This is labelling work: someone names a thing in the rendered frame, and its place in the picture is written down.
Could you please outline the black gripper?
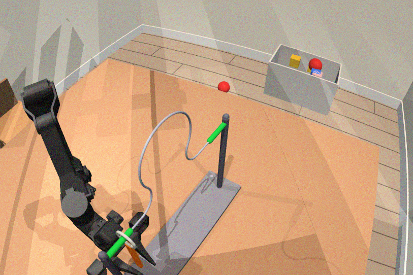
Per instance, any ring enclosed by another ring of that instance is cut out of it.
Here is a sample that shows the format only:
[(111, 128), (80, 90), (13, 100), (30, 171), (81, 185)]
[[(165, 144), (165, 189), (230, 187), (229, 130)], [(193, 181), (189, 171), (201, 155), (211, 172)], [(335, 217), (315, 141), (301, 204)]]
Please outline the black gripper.
[[(135, 216), (129, 221), (129, 228), (132, 228), (137, 221), (143, 216), (143, 212), (137, 212)], [(104, 222), (107, 222), (103, 218), (99, 218), (96, 220), (91, 227), (89, 228), (87, 232), (87, 237), (90, 231), (93, 231), (94, 233), (100, 228), (98, 226), (98, 222), (103, 220)], [(145, 215), (145, 217), (139, 222), (139, 224), (133, 229), (133, 234), (129, 237), (133, 242), (136, 244), (137, 248), (135, 248), (135, 251), (140, 254), (145, 260), (147, 260), (149, 263), (152, 265), (156, 265), (156, 263), (153, 261), (153, 259), (150, 257), (150, 255), (147, 253), (145, 248), (143, 247), (143, 244), (141, 243), (141, 234), (146, 230), (146, 228), (149, 226), (149, 216)], [(119, 239), (118, 236), (116, 236), (115, 241), (111, 245), (106, 245), (106, 250), (105, 252), (107, 253), (108, 250), (117, 242)], [(92, 240), (90, 238), (90, 240)], [(117, 257), (119, 252), (125, 247), (125, 243), (119, 248), (119, 250), (114, 254), (114, 256), (111, 258), (111, 260), (114, 262), (114, 264), (118, 267), (119, 271), (124, 271), (133, 275), (144, 275), (141, 272), (139, 272), (137, 269), (134, 269), (132, 266), (128, 265), (124, 261), (122, 261), (120, 258)], [(107, 269), (106, 266), (100, 261), (99, 259), (95, 259), (94, 262), (88, 267), (86, 270), (88, 275), (107, 275)]]

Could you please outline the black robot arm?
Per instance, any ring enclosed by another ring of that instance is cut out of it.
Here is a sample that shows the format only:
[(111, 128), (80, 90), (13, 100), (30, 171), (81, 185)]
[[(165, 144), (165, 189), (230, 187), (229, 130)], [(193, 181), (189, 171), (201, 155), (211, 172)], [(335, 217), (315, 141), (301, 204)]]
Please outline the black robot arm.
[[(53, 81), (47, 78), (25, 86), (21, 101), (27, 116), (34, 122), (36, 130), (42, 136), (48, 154), (60, 180), (60, 202), (64, 214), (86, 236), (91, 225), (102, 218), (90, 202), (94, 199), (96, 188), (91, 186), (92, 174), (80, 159), (73, 156), (66, 142), (57, 119), (60, 102)], [(120, 224), (124, 218), (114, 210), (97, 224), (100, 228), (88, 236), (102, 251), (111, 245), (117, 236), (116, 231), (123, 231)]]

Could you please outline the orange handle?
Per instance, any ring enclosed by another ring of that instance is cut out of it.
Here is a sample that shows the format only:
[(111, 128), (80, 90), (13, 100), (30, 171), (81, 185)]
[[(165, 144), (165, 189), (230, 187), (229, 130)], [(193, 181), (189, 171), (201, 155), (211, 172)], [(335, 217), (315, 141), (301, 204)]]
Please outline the orange handle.
[(125, 242), (125, 246), (127, 247), (129, 253), (131, 254), (133, 260), (135, 261), (136, 265), (140, 268), (143, 267), (143, 264), (137, 254), (137, 252), (135, 251), (135, 248), (137, 248), (136, 244), (133, 242), (133, 240), (131, 240), (126, 234), (122, 233), (121, 231), (116, 231), (117, 236), (120, 238), (121, 236), (123, 236), (126, 240)]

